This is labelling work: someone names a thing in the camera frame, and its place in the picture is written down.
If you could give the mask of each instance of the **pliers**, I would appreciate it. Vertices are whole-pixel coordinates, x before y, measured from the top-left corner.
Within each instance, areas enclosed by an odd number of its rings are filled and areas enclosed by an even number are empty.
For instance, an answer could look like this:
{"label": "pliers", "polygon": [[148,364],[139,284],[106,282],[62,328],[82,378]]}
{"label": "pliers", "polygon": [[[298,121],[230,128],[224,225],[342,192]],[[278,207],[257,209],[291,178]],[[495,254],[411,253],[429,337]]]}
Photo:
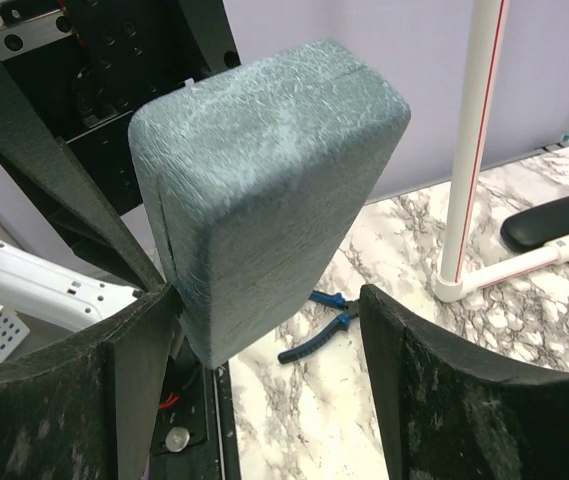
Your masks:
{"label": "pliers", "polygon": [[331,321],[331,323],[324,327],[324,330],[322,330],[307,342],[280,353],[277,356],[277,359],[281,364],[295,362],[315,352],[324,344],[326,344],[326,342],[328,342],[331,338],[333,338],[333,335],[335,335],[338,331],[347,331],[348,327],[351,324],[351,320],[355,320],[360,316],[359,300],[348,301],[342,296],[341,293],[329,295],[328,293],[313,290],[313,293],[311,293],[309,300],[321,305],[325,305],[327,307],[342,310],[342,313],[340,313]]}

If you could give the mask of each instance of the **white pvc pipe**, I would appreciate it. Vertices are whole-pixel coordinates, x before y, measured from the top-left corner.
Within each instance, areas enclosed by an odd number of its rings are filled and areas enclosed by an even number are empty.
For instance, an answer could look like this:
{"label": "white pvc pipe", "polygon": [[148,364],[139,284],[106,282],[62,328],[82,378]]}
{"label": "white pvc pipe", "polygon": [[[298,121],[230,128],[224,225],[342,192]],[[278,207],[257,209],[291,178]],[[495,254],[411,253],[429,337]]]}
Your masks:
{"label": "white pvc pipe", "polygon": [[464,293],[490,287],[560,261],[557,249],[542,247],[464,275]]}
{"label": "white pvc pipe", "polygon": [[438,280],[461,281],[508,0],[475,0]]}

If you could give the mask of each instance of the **marble pattern table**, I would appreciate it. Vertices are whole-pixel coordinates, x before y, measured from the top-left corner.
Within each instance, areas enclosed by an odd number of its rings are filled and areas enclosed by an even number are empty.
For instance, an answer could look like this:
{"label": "marble pattern table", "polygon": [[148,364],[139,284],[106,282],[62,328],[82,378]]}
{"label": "marble pattern table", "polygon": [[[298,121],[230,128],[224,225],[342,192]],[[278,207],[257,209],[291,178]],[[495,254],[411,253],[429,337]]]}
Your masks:
{"label": "marble pattern table", "polygon": [[[413,312],[495,352],[569,372],[569,265],[538,271],[457,304],[433,295],[449,183],[365,207],[318,288],[356,298],[374,283]],[[481,174],[467,269],[511,256],[508,216],[569,195],[569,147]],[[244,480],[387,478],[359,323],[312,357],[277,354],[335,312],[308,303],[230,362]]]}

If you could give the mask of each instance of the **gray foam block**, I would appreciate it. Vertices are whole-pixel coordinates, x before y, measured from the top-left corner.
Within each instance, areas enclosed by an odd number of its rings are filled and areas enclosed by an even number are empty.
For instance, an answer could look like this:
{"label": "gray foam block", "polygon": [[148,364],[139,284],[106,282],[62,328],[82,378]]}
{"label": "gray foam block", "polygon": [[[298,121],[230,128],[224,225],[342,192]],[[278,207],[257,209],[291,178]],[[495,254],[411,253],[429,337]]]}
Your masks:
{"label": "gray foam block", "polygon": [[129,141],[142,197],[204,365],[222,364],[302,307],[409,119],[402,97],[332,41],[230,70],[135,114]]}

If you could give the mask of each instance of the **cable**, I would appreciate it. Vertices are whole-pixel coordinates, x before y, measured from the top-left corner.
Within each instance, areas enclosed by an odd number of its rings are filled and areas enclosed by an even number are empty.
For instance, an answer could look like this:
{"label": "cable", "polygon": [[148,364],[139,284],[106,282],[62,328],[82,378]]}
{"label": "cable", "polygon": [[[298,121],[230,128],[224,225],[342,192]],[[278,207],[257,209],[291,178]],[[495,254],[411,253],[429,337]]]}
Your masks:
{"label": "cable", "polygon": [[179,399],[180,399],[180,397],[176,396],[173,392],[171,392],[169,394],[168,398],[164,402],[159,404],[157,409],[158,410],[166,410],[167,408],[175,405]]}

